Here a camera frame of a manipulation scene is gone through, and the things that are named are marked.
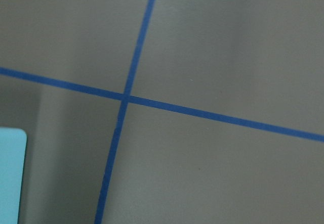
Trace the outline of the light blue plastic bin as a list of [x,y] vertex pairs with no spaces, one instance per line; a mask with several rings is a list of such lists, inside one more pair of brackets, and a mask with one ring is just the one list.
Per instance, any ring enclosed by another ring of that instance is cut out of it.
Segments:
[[17,223],[27,135],[19,128],[1,128],[1,223]]

